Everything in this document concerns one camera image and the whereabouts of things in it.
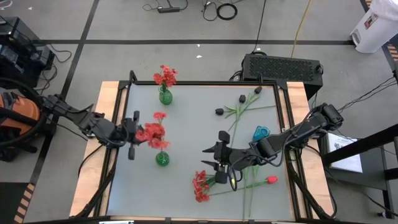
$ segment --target glass vase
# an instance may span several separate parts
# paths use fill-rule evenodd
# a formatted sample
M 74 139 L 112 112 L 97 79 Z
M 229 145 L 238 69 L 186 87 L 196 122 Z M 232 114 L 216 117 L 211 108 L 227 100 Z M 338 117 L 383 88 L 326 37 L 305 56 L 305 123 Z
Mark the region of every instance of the glass vase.
M 164 105 L 169 105 L 173 101 L 173 94 L 170 90 L 160 91 L 159 92 L 159 100 Z
M 155 160 L 159 166 L 165 167 L 169 164 L 170 157 L 167 152 L 161 151 L 160 153 L 156 154 Z

